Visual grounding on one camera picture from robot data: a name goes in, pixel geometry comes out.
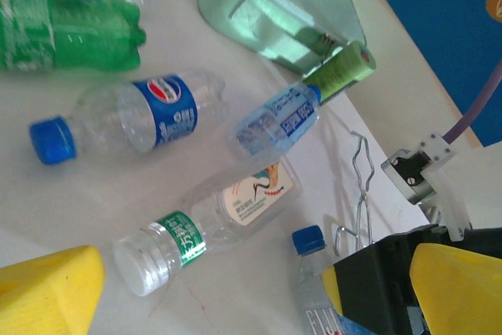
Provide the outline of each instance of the yellow object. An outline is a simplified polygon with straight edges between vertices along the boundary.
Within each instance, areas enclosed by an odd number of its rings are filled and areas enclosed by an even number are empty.
[[[335,267],[327,268],[322,272],[322,283],[333,307],[338,314],[343,315],[342,301],[340,299],[340,291],[338,290],[338,281],[336,280]]]
[[[0,268],[0,334],[86,334],[103,284],[93,246]]]
[[[423,243],[409,274],[432,335],[502,333],[502,260]]]

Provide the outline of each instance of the blue bottle cap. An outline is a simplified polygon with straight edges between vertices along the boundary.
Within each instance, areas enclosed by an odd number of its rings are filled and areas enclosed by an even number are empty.
[[[300,255],[314,253],[326,247],[321,228],[317,225],[295,231],[291,238],[296,252]]]
[[[63,117],[46,119],[30,126],[30,138],[38,158],[46,165],[75,158],[75,141]]]

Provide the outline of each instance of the white table surface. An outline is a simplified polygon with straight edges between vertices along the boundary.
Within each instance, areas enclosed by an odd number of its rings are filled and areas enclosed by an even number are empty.
[[[353,224],[359,193],[351,165],[357,138],[350,131],[369,138],[377,167],[369,193],[374,238],[425,224],[424,216],[381,171],[384,153],[342,94],[288,153],[304,186],[299,201],[241,246],[201,257],[167,289],[134,296],[110,263],[110,240],[175,210],[170,205],[180,193],[233,165],[222,135],[296,80],[207,26],[196,0],[166,0],[144,26],[149,39],[141,50],[143,65],[122,80],[208,68],[227,83],[229,120],[204,142],[187,138],[140,162],[47,167],[32,150],[27,125],[67,114],[86,89],[121,78],[89,72],[0,76],[0,266],[73,246],[99,246],[107,281],[91,334],[300,333],[288,281],[297,263],[290,234],[319,224],[332,248],[331,224]]]

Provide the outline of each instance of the wire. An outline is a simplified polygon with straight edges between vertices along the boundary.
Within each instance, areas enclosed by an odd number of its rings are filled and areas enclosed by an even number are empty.
[[[482,91],[478,95],[478,98],[476,98],[476,101],[474,101],[469,110],[467,110],[467,113],[465,113],[460,121],[458,121],[456,125],[452,127],[452,129],[448,131],[445,136],[443,136],[446,143],[451,144],[454,142],[472,124],[472,122],[486,106],[486,103],[497,89],[500,81],[502,81],[502,60],[497,66],[495,66],[488,82],[483,87]]]

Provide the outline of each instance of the blue bottle label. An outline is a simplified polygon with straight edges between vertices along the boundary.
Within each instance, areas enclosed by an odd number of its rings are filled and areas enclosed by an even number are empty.
[[[197,126],[197,106],[191,91],[175,75],[133,83],[150,105],[155,120],[155,146],[192,133]]]
[[[295,86],[272,97],[238,126],[237,139],[251,155],[267,147],[279,147],[284,134],[291,146],[314,124],[314,104]]]

